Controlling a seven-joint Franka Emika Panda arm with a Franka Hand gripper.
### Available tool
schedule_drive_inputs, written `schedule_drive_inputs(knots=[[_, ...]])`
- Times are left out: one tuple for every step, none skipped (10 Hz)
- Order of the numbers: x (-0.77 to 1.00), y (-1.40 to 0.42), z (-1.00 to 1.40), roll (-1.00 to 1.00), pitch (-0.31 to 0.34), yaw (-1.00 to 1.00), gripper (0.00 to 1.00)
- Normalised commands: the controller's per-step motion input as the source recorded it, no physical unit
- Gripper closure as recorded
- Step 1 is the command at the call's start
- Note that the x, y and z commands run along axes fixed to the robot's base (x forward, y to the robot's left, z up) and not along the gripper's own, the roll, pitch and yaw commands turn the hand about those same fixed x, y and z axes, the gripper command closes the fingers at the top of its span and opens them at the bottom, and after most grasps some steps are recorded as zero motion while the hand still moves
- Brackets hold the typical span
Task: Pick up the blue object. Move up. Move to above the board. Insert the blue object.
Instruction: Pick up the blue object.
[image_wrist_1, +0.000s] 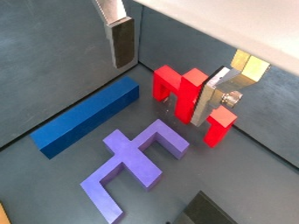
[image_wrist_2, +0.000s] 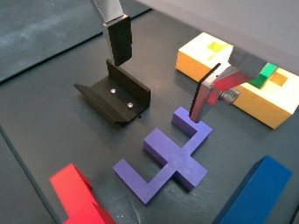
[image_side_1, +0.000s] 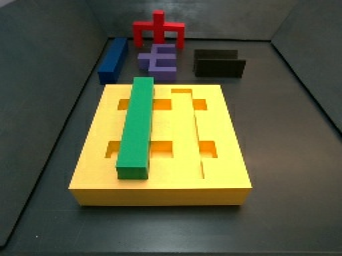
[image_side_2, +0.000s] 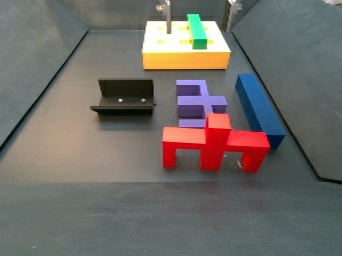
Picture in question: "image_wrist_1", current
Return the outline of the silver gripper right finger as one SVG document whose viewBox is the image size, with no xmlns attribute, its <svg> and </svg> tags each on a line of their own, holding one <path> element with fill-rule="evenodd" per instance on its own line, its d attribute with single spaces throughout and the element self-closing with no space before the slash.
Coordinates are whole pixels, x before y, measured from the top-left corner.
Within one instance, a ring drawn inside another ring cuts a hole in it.
<svg viewBox="0 0 299 224">
<path fill-rule="evenodd" d="M 220 105 L 232 108 L 243 96 L 239 90 L 256 84 L 269 67 L 268 62 L 236 50 L 229 68 L 221 66 L 203 84 L 191 123 L 200 126 Z"/>
</svg>

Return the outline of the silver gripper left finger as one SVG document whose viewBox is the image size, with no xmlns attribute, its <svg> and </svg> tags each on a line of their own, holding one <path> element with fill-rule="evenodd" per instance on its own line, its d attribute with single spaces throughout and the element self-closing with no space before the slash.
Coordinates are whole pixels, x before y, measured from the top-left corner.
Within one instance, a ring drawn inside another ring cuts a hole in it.
<svg viewBox="0 0 299 224">
<path fill-rule="evenodd" d="M 109 41 L 115 68 L 135 58 L 135 20 L 127 15 L 123 0 L 92 0 L 101 17 Z"/>
</svg>

